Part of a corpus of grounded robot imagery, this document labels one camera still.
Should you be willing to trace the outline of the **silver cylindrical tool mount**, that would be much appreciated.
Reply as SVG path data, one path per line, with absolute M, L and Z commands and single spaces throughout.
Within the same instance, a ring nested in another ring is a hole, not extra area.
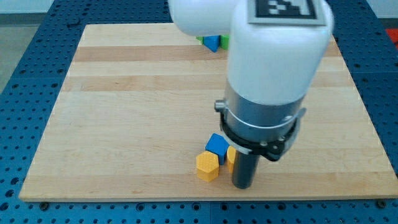
M 279 105 L 256 103 L 227 83 L 224 98 L 215 102 L 215 110 L 220 113 L 220 129 L 239 152 L 278 161 L 298 135 L 306 112 L 302 101 L 303 98 Z

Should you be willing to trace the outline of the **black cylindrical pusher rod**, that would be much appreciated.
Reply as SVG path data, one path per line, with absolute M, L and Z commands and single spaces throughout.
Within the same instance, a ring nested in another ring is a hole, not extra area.
M 259 155 L 243 154 L 237 151 L 232 173 L 232 183 L 239 189 L 247 189 L 252 185 L 259 161 Z

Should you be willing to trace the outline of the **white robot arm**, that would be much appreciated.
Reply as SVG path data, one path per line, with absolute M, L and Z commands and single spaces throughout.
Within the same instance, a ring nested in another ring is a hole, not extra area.
M 228 35 L 220 128 L 236 148 L 232 181 L 251 186 L 260 157 L 278 161 L 293 145 L 302 101 L 333 32 L 326 1 L 169 1 L 185 34 Z

